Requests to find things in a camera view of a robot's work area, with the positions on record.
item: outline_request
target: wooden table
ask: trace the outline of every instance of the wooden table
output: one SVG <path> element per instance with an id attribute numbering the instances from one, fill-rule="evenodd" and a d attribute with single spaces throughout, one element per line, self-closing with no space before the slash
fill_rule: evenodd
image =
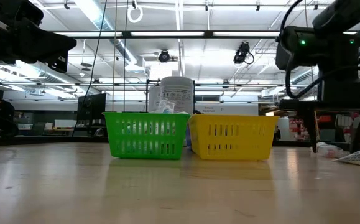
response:
<path id="1" fill-rule="evenodd" d="M 0 147 L 4 223 L 360 223 L 360 166 L 273 148 L 267 162 L 115 159 L 107 144 Z"/>

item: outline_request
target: computer monitor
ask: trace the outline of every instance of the computer monitor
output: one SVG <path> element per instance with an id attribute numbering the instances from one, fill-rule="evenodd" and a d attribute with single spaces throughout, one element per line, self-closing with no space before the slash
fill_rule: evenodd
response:
<path id="1" fill-rule="evenodd" d="M 105 103 L 105 93 L 79 97 L 77 120 L 89 121 L 95 119 L 105 119 L 104 115 L 102 114 L 105 112 Z"/>

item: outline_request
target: desk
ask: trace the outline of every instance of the desk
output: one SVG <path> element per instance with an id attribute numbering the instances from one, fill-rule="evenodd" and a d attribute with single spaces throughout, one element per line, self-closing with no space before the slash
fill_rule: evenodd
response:
<path id="1" fill-rule="evenodd" d="M 274 147 L 266 162 L 115 159 L 108 144 L 0 147 L 0 224 L 360 223 L 360 166 Z"/>

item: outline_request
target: yellow basket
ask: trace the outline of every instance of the yellow basket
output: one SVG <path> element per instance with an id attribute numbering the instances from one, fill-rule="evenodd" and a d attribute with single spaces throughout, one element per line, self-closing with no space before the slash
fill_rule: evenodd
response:
<path id="1" fill-rule="evenodd" d="M 194 115 L 192 150 L 202 159 L 268 159 L 278 116 Z"/>

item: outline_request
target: green basket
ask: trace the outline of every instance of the green basket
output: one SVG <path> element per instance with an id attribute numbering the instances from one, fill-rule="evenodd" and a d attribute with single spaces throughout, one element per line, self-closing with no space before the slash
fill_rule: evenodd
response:
<path id="1" fill-rule="evenodd" d="M 135 159 L 181 158 L 188 114 L 105 112 L 111 155 Z"/>

